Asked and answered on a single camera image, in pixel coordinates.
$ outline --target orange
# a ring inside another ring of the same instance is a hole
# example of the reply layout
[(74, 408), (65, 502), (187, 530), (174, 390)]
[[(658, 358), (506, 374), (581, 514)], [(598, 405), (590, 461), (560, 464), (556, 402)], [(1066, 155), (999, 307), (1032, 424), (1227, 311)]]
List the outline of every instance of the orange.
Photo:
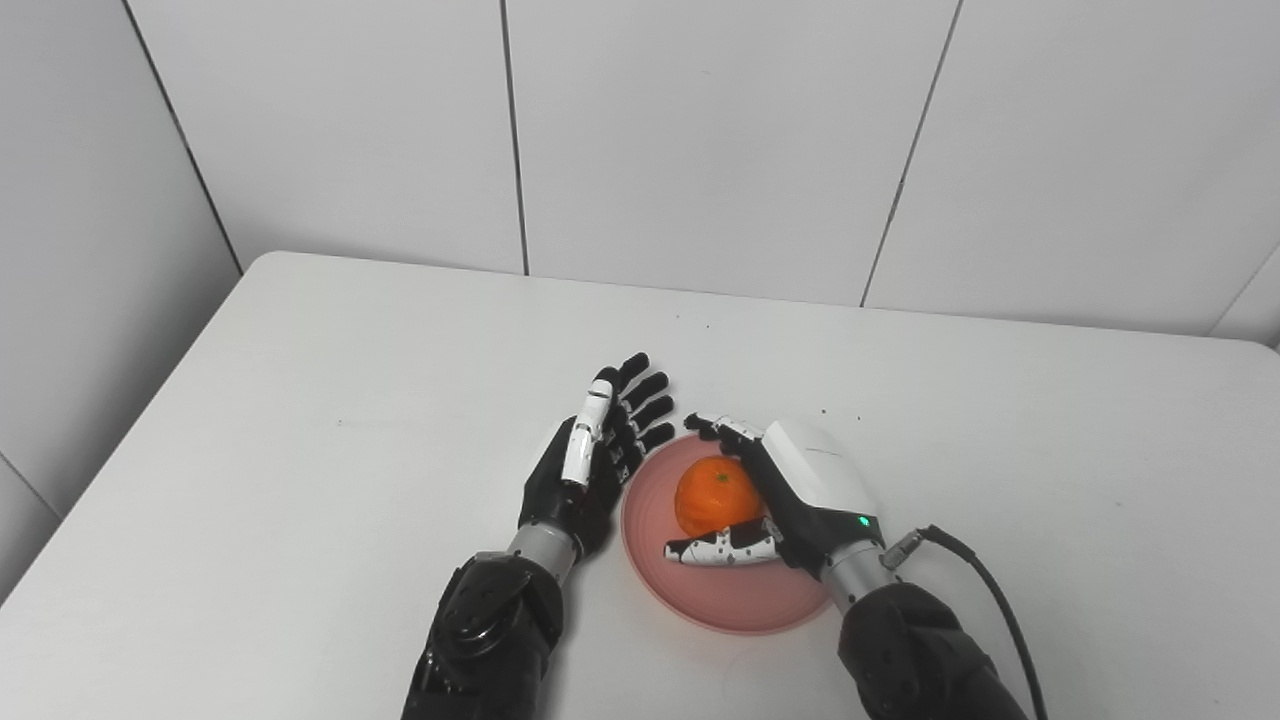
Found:
[(676, 521), (689, 537), (759, 518), (763, 510), (746, 470), (732, 457), (703, 457), (685, 470), (676, 486)]

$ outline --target robotic arm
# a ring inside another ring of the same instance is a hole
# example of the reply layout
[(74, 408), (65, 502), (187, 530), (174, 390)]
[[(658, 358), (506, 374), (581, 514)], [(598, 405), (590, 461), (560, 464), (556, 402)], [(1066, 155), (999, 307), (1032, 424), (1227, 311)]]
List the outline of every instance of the robotic arm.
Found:
[[(877, 505), (831, 436), (796, 421), (773, 423), (760, 433), (701, 414), (685, 425), (703, 439), (719, 439), (726, 455), (741, 460), (769, 506), (777, 553), (827, 587), (844, 615), (840, 660), (870, 717), (1027, 719), (951, 609), (892, 573), (923, 539), (936, 539), (923, 533), (941, 530), (913, 533), (886, 552)], [(955, 541), (941, 536), (946, 539), (940, 542)], [(1005, 610), (1004, 596), (997, 600)], [(1021, 633), (1016, 624), (1011, 629), (1021, 650)], [(1033, 673), (1029, 680), (1041, 714)]]
[(525, 483), (506, 552), (480, 552), (453, 573), (413, 671), (403, 720), (524, 719), (564, 629), (561, 584), (608, 537), (622, 488), (645, 455), (675, 437), (653, 425), (675, 404), (667, 375), (635, 355), (591, 382)]

